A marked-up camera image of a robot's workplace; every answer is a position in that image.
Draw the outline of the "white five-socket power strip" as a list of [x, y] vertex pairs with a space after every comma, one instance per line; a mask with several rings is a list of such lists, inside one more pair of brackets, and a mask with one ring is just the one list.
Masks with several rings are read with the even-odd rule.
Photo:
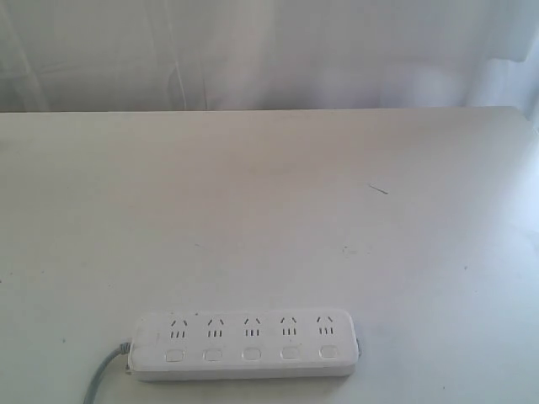
[[166, 311], [136, 324], [128, 370], [141, 381], [344, 377], [359, 357], [341, 309]]

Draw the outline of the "white backdrop curtain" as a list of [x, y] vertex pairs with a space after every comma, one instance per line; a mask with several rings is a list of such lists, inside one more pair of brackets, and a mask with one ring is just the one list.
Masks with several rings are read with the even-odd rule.
[[4, 1], [4, 112], [511, 106], [535, 1]]

